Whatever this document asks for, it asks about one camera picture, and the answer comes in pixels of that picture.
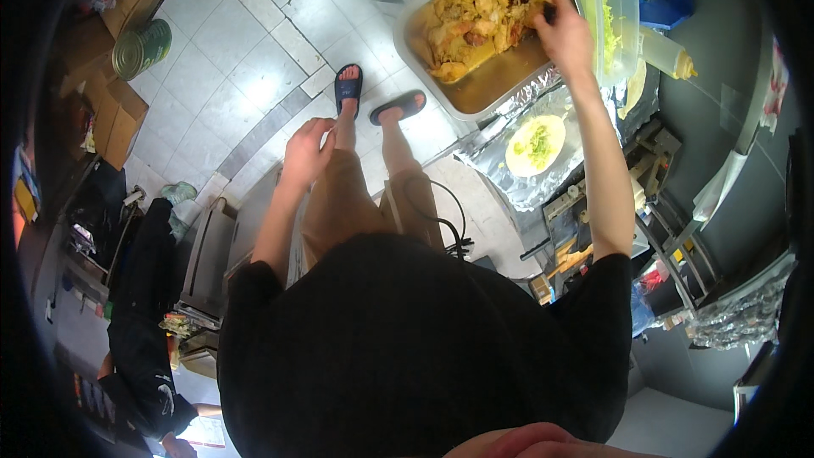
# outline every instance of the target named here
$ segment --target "tin can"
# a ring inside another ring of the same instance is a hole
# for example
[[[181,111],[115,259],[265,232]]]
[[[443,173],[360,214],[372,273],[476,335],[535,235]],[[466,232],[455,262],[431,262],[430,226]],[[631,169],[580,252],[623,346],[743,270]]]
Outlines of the tin can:
[[[173,33],[164,20],[153,20],[140,31],[123,32],[113,47],[113,69],[129,81],[169,53]]]

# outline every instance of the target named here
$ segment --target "black slide sandal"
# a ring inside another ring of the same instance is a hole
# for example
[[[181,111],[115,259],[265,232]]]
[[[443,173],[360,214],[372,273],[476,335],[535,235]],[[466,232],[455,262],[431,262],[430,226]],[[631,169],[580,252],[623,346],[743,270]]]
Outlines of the black slide sandal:
[[[340,80],[340,75],[350,66],[356,66],[359,68],[359,78],[354,78],[353,80]],[[361,101],[361,77],[361,66],[355,62],[343,66],[339,71],[336,72],[336,77],[334,78],[334,97],[336,98],[337,116],[342,113],[342,100],[348,98],[357,100],[357,112],[353,115],[353,120],[356,120],[356,117],[359,116],[359,101]]]
[[[419,94],[424,98],[424,102],[420,107],[415,104],[415,97]],[[407,117],[413,117],[415,114],[423,110],[425,106],[427,106],[427,95],[418,89],[405,92],[401,96],[396,97],[393,101],[385,103],[384,105],[381,105],[377,109],[373,110],[371,112],[371,124],[373,126],[381,126],[382,124],[379,122],[379,114],[388,108],[393,108],[394,106],[401,108],[404,115],[402,115],[399,120],[404,120]]]

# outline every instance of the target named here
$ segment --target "metal tray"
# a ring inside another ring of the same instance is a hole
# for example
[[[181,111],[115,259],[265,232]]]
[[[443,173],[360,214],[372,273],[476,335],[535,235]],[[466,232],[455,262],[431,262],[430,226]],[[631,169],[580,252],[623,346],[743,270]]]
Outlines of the metal tray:
[[[519,46],[492,57],[454,84],[440,82],[427,72],[427,64],[412,51],[405,38],[412,16],[430,1],[412,0],[404,7],[396,19],[393,42],[399,56],[453,117],[473,122],[491,117],[507,97],[551,66],[538,38],[528,36]],[[574,3],[582,13],[579,0]]]

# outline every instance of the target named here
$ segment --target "black t-shirt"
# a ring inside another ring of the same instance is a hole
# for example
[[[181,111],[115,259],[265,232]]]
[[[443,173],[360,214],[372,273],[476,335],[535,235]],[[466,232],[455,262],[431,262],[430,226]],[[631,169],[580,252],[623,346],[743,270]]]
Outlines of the black t-shirt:
[[[198,412],[175,392],[164,331],[143,316],[114,309],[107,335],[116,372],[99,384],[117,412],[145,437],[183,432]]]
[[[283,291],[239,270],[218,356],[243,456],[442,455],[553,422],[606,441],[624,411],[631,267],[595,262],[548,307],[503,276],[407,237],[363,235]]]

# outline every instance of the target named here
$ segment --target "black cable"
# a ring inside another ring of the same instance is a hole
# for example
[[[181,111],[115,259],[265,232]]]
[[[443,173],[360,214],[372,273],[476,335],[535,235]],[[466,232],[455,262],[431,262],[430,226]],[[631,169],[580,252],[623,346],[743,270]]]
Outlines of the black cable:
[[[424,214],[424,212],[421,209],[418,208],[418,206],[415,204],[413,199],[410,197],[410,192],[407,191],[407,184],[410,183],[410,182],[413,182],[414,180],[428,180],[430,182],[430,184],[435,184],[439,188],[443,188],[444,191],[446,191],[447,193],[449,193],[452,196],[453,200],[455,200],[455,203],[458,206],[458,209],[461,211],[461,219],[463,221],[463,228],[462,228],[461,235],[458,235],[457,229],[455,229],[455,225],[453,225],[450,221],[448,221],[448,220],[446,220],[444,218],[435,218],[434,216],[426,215],[426,214]],[[407,201],[410,203],[410,205],[413,206],[413,209],[416,211],[416,213],[418,213],[418,215],[421,216],[423,219],[429,219],[430,221],[435,221],[436,223],[443,223],[447,227],[449,227],[449,230],[453,233],[453,237],[455,238],[455,244],[452,245],[452,246],[448,246],[448,247],[444,248],[444,250],[448,254],[452,254],[452,251],[453,251],[453,248],[454,248],[455,252],[457,253],[458,258],[463,260],[464,259],[463,258],[464,257],[464,251],[465,251],[463,249],[463,247],[473,245],[474,241],[469,237],[467,237],[467,238],[465,238],[463,240],[461,239],[462,236],[466,235],[466,215],[464,215],[463,206],[461,205],[461,202],[458,200],[458,198],[455,196],[455,193],[453,193],[451,189],[447,188],[446,186],[444,186],[440,182],[436,182],[436,181],[434,181],[432,179],[424,179],[424,177],[422,177],[422,176],[412,176],[410,178],[407,178],[404,181],[404,196],[407,198]]]

